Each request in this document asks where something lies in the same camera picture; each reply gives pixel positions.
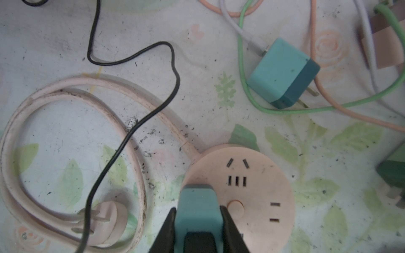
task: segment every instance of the round power strip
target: round power strip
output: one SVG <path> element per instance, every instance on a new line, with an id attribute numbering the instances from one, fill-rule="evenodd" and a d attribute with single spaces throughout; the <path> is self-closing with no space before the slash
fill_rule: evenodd
<path id="1" fill-rule="evenodd" d="M 283 171 L 267 156 L 237 145 L 205 151 L 183 186 L 208 184 L 228 208 L 250 252 L 280 252 L 295 218 L 294 197 Z"/>

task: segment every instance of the black cable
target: black cable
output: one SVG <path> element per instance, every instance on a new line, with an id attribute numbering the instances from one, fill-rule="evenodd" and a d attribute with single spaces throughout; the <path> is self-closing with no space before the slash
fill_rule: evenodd
<path id="1" fill-rule="evenodd" d="M 39 2 L 27 2 L 26 0 L 21 0 L 23 1 L 24 4 L 32 6 L 32 7 L 38 7 L 41 5 L 44 5 L 48 0 L 41 0 Z"/>
<path id="2" fill-rule="evenodd" d="M 96 34 L 98 18 L 100 17 L 100 9 L 101 9 L 101 0 L 97 0 L 96 14 L 94 16 L 92 30 L 90 31 L 89 46 L 87 47 L 87 59 L 89 60 L 89 62 L 91 62 L 92 64 L 95 64 L 95 65 L 99 65 L 99 66 L 113 66 L 113 65 L 118 65 L 118 64 L 130 61 L 130 60 L 138 57 L 142 53 L 149 50 L 148 48 L 142 49 L 139 52 L 134 53 L 133 55 L 131 55 L 127 58 L 124 58 L 122 60 L 115 61 L 115 62 L 96 62 L 96 61 L 94 61 L 92 59 L 93 42 L 94 42 L 94 35 Z"/>
<path id="3" fill-rule="evenodd" d="M 27 5 L 30 5 L 30 6 L 40 6 L 40 5 L 43 5 L 44 3 L 46 3 L 48 0 L 41 0 L 40 2 L 36 3 L 36 5 L 32 5 L 33 3 L 29 3 L 29 2 L 27 2 L 25 0 L 22 0 L 22 1 L 23 1 L 23 3 L 25 3 Z M 167 41 L 156 42 L 156 43 L 154 43 L 154 44 L 152 44 L 150 46 L 147 46 L 146 48 L 136 52 L 135 54 L 131 55 L 130 57 L 127 57 L 125 59 L 115 61 L 115 62 L 96 62 L 91 58 L 93 42 L 94 42 L 94 34 L 96 32 L 98 19 L 100 17 L 100 7 L 101 7 L 101 0 L 97 0 L 96 14 L 94 16 L 93 26 L 92 26 L 92 29 L 91 29 L 91 32 L 90 32 L 89 46 L 87 48 L 87 59 L 91 63 L 93 63 L 95 65 L 100 65 L 100 66 L 118 65 L 118 64 L 130 61 L 130 60 L 138 57 L 139 55 L 143 54 L 144 52 L 149 51 L 152 48 L 155 48 L 155 47 L 160 46 L 160 45 L 166 45 L 166 46 L 168 46 L 170 48 L 170 51 L 171 51 L 171 66 L 172 66 L 173 73 L 176 76 L 176 84 L 175 84 L 175 87 L 174 87 L 172 93 L 170 94 L 170 96 L 159 107 L 157 107 L 155 110 L 151 111 L 148 115 L 143 117 L 137 124 L 135 124 L 131 128 L 131 130 L 127 133 L 124 140 L 121 142 L 120 146 L 116 150 L 113 157 L 110 159 L 110 161 L 107 163 L 105 168 L 102 170 L 102 172 L 98 176 L 98 178 L 97 178 L 96 182 L 94 183 L 92 189 L 90 190 L 90 193 L 89 193 L 89 195 L 87 197 L 87 200 L 86 200 L 86 206 L 85 206 L 85 212 L 84 212 L 83 235 L 81 237 L 80 245 L 79 245 L 79 247 L 77 247 L 75 253 L 83 253 L 83 251 L 86 249 L 87 241 L 88 241 L 89 235 L 90 235 L 91 207 L 92 207 L 93 198 L 94 198 L 94 195 L 96 194 L 96 191 L 97 191 L 98 187 L 100 186 L 103 178 L 107 174 L 108 170 L 111 168 L 111 166 L 117 160 L 117 158 L 121 154 L 122 150 L 124 149 L 125 145 L 131 139 L 131 136 L 135 133 L 135 131 L 140 126 L 142 126 L 145 122 L 147 122 L 149 119 L 151 119 L 154 115 L 158 114 L 161 110 L 163 110 L 173 100 L 173 98 L 176 96 L 176 94 L 177 94 L 177 92 L 178 92 L 178 90 L 180 88 L 180 75 L 177 72 L 176 67 L 175 67 L 175 51 L 173 49 L 173 46 Z"/>
<path id="4" fill-rule="evenodd" d="M 86 202 L 86 206 L 85 206 L 85 214 L 84 214 L 84 229 L 83 229 L 83 235 L 81 238 L 81 243 L 79 245 L 79 247 L 76 250 L 76 253 L 82 253 L 87 245 L 87 240 L 89 238 L 89 233 L 90 233 L 90 219 L 91 219 L 91 206 L 92 206 L 92 201 L 93 201 L 93 197 L 94 194 L 97 191 L 98 186 L 100 185 L 101 181 L 103 180 L 103 178 L 105 177 L 105 175 L 107 174 L 108 170 L 110 169 L 110 167 L 114 164 L 114 162 L 116 161 L 116 159 L 118 158 L 118 156 L 120 155 L 120 153 L 122 152 L 122 150 L 124 149 L 125 145 L 128 143 L 128 141 L 130 140 L 131 136 L 134 134 L 134 132 L 140 127 L 142 126 L 146 121 L 148 121 L 150 118 L 152 118 L 154 115 L 156 115 L 157 113 L 159 113 L 161 110 L 163 110 L 172 100 L 173 98 L 176 96 L 177 91 L 179 90 L 180 87 L 180 76 L 176 70 L 175 67 L 175 51 L 173 49 L 173 46 L 166 41 L 160 41 L 157 42 L 155 44 L 152 44 L 142 50 L 140 50 L 138 53 L 136 53 L 135 55 L 140 55 L 154 47 L 157 47 L 159 45 L 167 45 L 170 48 L 170 51 L 172 53 L 172 59 L 171 59 L 171 65 L 172 65 L 172 70 L 173 73 L 176 76 L 176 85 L 172 91 L 172 93 L 170 94 L 170 96 L 166 99 L 166 101 L 164 101 L 159 107 L 157 107 L 155 110 L 151 111 L 148 115 L 146 115 L 143 119 L 141 119 L 136 125 L 134 125 L 131 130 L 127 133 L 127 135 L 125 136 L 124 140 L 122 141 L 122 143 L 120 144 L 120 146 L 118 147 L 117 151 L 115 152 L 115 154 L 113 155 L 113 157 L 111 158 L 111 160 L 107 163 L 107 165 L 105 166 L 105 168 L 103 169 L 103 171 L 101 172 L 101 174 L 98 176 L 96 182 L 94 183 L 89 196 L 87 198 L 87 202 Z"/>

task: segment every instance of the printed leaf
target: printed leaf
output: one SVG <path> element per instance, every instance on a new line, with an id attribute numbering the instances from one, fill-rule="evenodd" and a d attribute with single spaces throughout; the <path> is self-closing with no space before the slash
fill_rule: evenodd
<path id="1" fill-rule="evenodd" d="M 135 195 L 136 199 L 139 198 L 139 195 L 138 195 L 138 187 L 136 186 L 136 183 L 134 183 L 134 195 Z"/>
<path id="2" fill-rule="evenodd" d="M 385 230 L 397 232 L 401 227 L 405 227 L 405 217 L 398 213 L 390 213 L 379 221 L 378 226 Z"/>
<path id="3" fill-rule="evenodd" d="M 128 212 L 128 222 L 125 230 L 136 230 L 137 225 L 138 219 L 131 212 Z"/>
<path id="4" fill-rule="evenodd" d="M 312 120 L 309 121 L 308 131 L 307 131 L 307 142 L 312 142 L 313 134 L 315 132 L 316 123 Z"/>
<path id="5" fill-rule="evenodd" d="M 297 204 L 314 207 L 332 199 L 339 191 L 339 186 L 332 180 L 316 177 L 305 182 L 295 182 L 292 190 Z"/>
<path id="6" fill-rule="evenodd" d="M 291 253 L 310 253 L 311 240 L 304 230 L 298 228 L 291 234 Z"/>
<path id="7" fill-rule="evenodd" d="M 233 85 L 235 84 L 235 80 L 230 80 L 230 76 L 226 76 L 226 73 L 224 72 L 223 78 L 218 77 L 218 79 L 221 81 L 220 84 L 215 85 L 215 89 L 217 90 L 218 98 L 220 101 L 218 102 L 218 105 L 220 107 L 223 106 L 229 106 L 233 107 L 235 102 L 231 101 L 230 98 L 233 98 L 233 95 L 235 94 L 236 90 L 233 88 Z"/>
<path id="8" fill-rule="evenodd" d="M 185 176 L 185 174 L 180 175 L 175 180 L 172 181 L 172 183 L 169 186 L 169 189 L 166 189 L 166 196 L 165 196 L 164 200 L 174 201 L 179 198 L 180 188 L 181 188 L 181 184 L 183 183 L 184 176 Z"/>
<path id="9" fill-rule="evenodd" d="M 363 192 L 364 204 L 366 204 L 367 208 L 370 210 L 374 217 L 380 216 L 385 211 L 385 208 L 379 200 L 377 192 L 372 188 L 366 189 Z"/>
<path id="10" fill-rule="evenodd" d="M 330 141 L 328 147 L 335 150 L 360 153 L 379 142 L 382 132 L 382 127 L 365 122 L 357 122 L 336 135 Z"/>
<path id="11" fill-rule="evenodd" d="M 77 162 L 72 159 L 59 178 L 56 192 L 65 206 L 74 206 L 81 199 L 82 191 L 83 174 Z"/>
<path id="12" fill-rule="evenodd" d="M 15 176 L 21 175 L 28 169 L 38 153 L 38 143 L 24 145 L 16 148 L 13 152 L 13 174 Z"/>
<path id="13" fill-rule="evenodd" d="M 315 124 L 315 138 L 314 138 L 314 140 L 319 140 L 320 138 L 322 138 L 326 134 L 328 129 L 326 129 L 324 127 L 321 127 L 320 125 L 316 124 L 312 120 L 311 120 L 311 123 Z"/>
<path id="14" fill-rule="evenodd" d="M 296 164 L 298 161 L 298 150 L 282 136 L 274 127 L 267 127 L 264 133 L 268 142 L 271 143 L 271 150 L 284 160 Z"/>
<path id="15" fill-rule="evenodd" d="M 322 237 L 328 252 L 340 252 L 347 237 L 346 217 L 337 205 L 332 205 L 324 217 Z"/>
<path id="16" fill-rule="evenodd" d="M 259 147 L 257 146 L 256 135 L 249 129 L 236 124 L 235 128 L 232 131 L 232 135 L 228 141 L 230 144 L 238 144 L 250 149 L 254 149 L 260 152 Z"/>
<path id="17" fill-rule="evenodd" d="M 110 161 L 114 153 L 114 149 L 108 147 L 107 145 L 104 145 L 104 152 L 102 157 L 104 166 Z M 122 155 L 120 155 L 111 166 L 110 170 L 107 172 L 107 176 L 111 183 L 113 183 L 114 185 L 124 186 L 125 183 L 128 181 L 127 173 L 128 170 L 125 164 L 125 160 Z"/>

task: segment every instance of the peach cable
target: peach cable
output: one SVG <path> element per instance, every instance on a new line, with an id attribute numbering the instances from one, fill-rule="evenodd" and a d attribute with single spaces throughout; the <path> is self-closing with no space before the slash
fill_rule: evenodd
<path id="1" fill-rule="evenodd" d="M 311 58 L 315 60 L 315 29 L 316 29 L 316 0 L 311 0 Z M 376 125 L 380 125 L 386 128 L 393 129 L 398 132 L 405 132 L 405 127 L 396 125 L 393 123 L 389 123 L 386 121 L 382 121 L 379 119 L 374 119 L 372 117 L 368 117 L 359 113 L 355 113 L 354 111 L 351 111 L 349 109 L 344 108 L 341 106 L 338 102 L 336 102 L 331 95 L 325 90 L 323 85 L 321 84 L 318 76 L 315 77 L 314 79 L 315 85 L 318 88 L 318 91 L 321 93 L 321 95 L 337 110 L 341 111 L 342 113 L 346 114 L 347 116 L 350 116 L 355 119 L 363 120 L 369 123 L 373 123 Z"/>
<path id="2" fill-rule="evenodd" d="M 222 11 L 220 8 L 218 8 L 217 6 L 214 6 L 212 4 L 210 4 L 209 2 L 207 2 L 206 0 L 199 0 L 200 3 L 202 3 L 205 7 L 207 7 L 208 9 L 210 9 L 213 12 L 216 12 L 218 14 L 222 15 Z M 252 6 L 251 8 L 249 8 L 246 12 L 245 12 L 245 16 L 248 16 L 249 14 L 252 14 L 257 8 L 259 8 L 259 6 L 262 4 L 263 0 L 258 0 L 257 3 L 255 3 L 254 6 Z M 231 17 L 240 17 L 241 13 L 240 12 L 233 12 L 233 11 L 229 11 L 228 12 L 229 15 Z"/>

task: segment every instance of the teal charger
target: teal charger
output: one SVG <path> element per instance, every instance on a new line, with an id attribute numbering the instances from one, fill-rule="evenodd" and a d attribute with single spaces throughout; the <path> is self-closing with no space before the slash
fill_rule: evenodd
<path id="1" fill-rule="evenodd" d="M 320 70 L 309 56 L 282 38 L 275 40 L 247 80 L 277 109 L 294 105 Z"/>
<path id="2" fill-rule="evenodd" d="M 186 185 L 180 192 L 175 219 L 174 253 L 184 252 L 187 233 L 211 233 L 217 253 L 224 251 L 224 220 L 217 194 L 210 185 Z"/>

